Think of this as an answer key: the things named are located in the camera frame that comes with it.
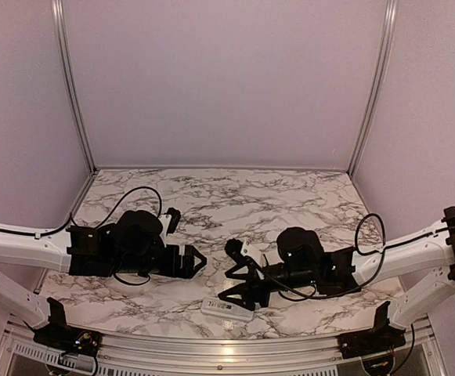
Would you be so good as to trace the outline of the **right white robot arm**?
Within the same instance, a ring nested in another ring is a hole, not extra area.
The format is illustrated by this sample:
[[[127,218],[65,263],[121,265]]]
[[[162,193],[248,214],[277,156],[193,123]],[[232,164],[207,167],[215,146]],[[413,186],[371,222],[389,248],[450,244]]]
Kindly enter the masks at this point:
[[[317,233],[301,227],[285,229],[276,247],[280,262],[263,265],[256,247],[228,240],[225,251],[236,264],[225,275],[239,283],[219,293],[219,299],[253,311],[266,307],[277,291],[289,291],[304,300],[328,300],[428,270],[400,299],[379,306],[373,327],[362,331],[365,345],[380,351],[418,317],[455,294],[455,206],[446,208],[443,219],[429,227],[395,240],[382,239],[373,247],[361,248],[356,241],[326,252]]]

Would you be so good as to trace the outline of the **white remote control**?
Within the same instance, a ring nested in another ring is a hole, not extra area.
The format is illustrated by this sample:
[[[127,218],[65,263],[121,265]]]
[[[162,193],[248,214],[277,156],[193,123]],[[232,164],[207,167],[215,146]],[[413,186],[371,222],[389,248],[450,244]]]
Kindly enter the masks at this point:
[[[227,320],[239,320],[243,322],[252,321],[254,316],[254,313],[250,310],[212,297],[205,297],[203,299],[200,310],[205,315],[221,317]]]

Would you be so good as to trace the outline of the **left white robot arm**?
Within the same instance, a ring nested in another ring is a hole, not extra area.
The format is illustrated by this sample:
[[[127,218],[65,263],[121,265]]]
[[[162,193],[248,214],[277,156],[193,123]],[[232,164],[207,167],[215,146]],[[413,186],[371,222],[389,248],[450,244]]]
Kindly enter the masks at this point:
[[[0,228],[0,265],[34,266],[75,277],[140,277],[191,279],[207,264],[192,245],[170,244],[180,211],[170,208],[159,216],[126,211],[116,222],[102,226],[65,225],[40,232],[19,227]],[[35,331],[44,329],[60,349],[75,342],[75,331],[63,306],[37,296],[0,271],[0,308],[19,317]]]

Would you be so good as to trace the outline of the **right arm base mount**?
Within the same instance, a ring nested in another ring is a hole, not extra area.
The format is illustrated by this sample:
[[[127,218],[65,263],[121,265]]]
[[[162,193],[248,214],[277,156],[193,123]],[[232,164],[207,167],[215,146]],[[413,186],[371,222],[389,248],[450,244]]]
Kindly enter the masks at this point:
[[[343,359],[387,352],[406,344],[405,329],[400,330],[390,325],[389,306],[390,302],[384,302],[377,307],[372,328],[338,335],[338,346]]]

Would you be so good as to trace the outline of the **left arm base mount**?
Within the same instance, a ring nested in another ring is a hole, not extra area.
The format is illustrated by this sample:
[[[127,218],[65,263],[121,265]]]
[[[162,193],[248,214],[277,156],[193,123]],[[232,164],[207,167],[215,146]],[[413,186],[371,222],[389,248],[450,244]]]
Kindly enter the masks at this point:
[[[98,331],[67,324],[63,305],[54,298],[47,298],[49,315],[45,326],[33,329],[34,341],[64,353],[96,357],[102,339]]]

